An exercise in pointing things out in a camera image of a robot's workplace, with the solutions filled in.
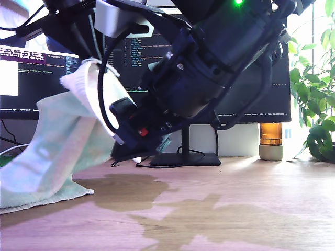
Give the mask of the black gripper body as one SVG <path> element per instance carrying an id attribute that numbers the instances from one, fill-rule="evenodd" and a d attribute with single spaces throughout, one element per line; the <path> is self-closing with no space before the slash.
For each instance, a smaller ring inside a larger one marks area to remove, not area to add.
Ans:
<path id="1" fill-rule="evenodd" d="M 121 83 L 130 98 L 110 106 L 141 144 L 159 144 L 200 114 L 225 89 L 228 65 L 210 53 L 165 56 L 153 68 L 124 67 Z"/>

